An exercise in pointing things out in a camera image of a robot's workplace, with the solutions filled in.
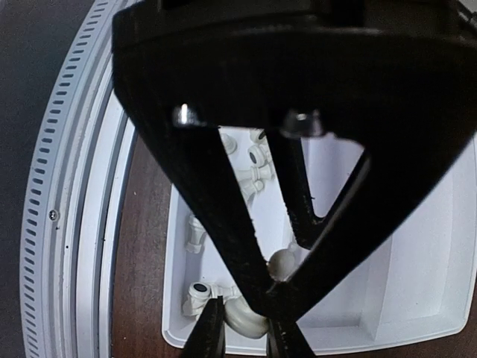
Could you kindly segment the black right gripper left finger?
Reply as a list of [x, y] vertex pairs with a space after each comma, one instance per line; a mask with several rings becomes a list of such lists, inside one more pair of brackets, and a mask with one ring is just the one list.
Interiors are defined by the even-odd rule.
[[223, 297], [208, 300], [182, 351], [183, 358], [225, 357]]

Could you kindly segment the white pawn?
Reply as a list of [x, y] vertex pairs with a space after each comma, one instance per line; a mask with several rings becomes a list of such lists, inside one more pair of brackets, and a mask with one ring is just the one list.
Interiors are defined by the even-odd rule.
[[267, 267], [274, 280], [284, 281], [296, 269], [299, 263], [297, 248], [295, 242], [290, 242], [287, 248], [280, 249], [272, 254]]

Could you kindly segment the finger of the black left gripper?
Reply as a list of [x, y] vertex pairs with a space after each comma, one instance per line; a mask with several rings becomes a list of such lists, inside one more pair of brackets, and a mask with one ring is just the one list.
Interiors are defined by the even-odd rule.
[[294, 235], [309, 250], [266, 292], [266, 315], [295, 321], [367, 259], [420, 205], [475, 135], [475, 128], [344, 131], [363, 152], [329, 212], [317, 216], [301, 142], [268, 131]]
[[149, 119], [158, 163], [206, 228], [250, 307], [279, 316], [279, 301], [267, 293], [274, 282], [218, 129], [176, 128], [165, 111], [154, 111]]

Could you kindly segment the white plastic compartment tray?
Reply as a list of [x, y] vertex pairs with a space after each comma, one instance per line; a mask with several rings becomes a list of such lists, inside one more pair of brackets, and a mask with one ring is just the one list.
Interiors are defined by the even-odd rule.
[[[362, 149], [327, 136], [304, 141], [314, 209], [324, 216]], [[266, 260], [292, 240], [276, 178], [252, 199], [250, 216]], [[162, 335], [182, 348], [195, 319], [182, 306], [196, 281], [235, 286], [209, 238], [186, 250], [191, 210], [171, 188], [162, 300]], [[298, 326], [317, 355], [413, 344], [459, 333], [476, 282], [476, 137], [426, 200], [389, 239], [309, 310]]]

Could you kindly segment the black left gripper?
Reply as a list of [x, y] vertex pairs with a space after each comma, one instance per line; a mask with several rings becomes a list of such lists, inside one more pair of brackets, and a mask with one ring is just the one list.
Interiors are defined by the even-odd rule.
[[356, 142], [476, 132], [476, 43], [404, 1], [141, 1], [113, 18], [115, 89], [150, 141], [219, 125]]

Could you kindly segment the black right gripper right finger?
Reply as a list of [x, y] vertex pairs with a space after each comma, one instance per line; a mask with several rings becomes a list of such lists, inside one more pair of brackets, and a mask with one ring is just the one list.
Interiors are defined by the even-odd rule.
[[268, 320], [266, 357], [309, 357], [309, 344], [296, 323]]

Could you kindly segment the white piece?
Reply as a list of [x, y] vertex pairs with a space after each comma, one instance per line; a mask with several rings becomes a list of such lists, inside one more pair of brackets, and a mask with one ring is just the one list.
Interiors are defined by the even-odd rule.
[[224, 306], [225, 322], [238, 334], [260, 339], [268, 332], [268, 320], [249, 307], [243, 296], [229, 299]]

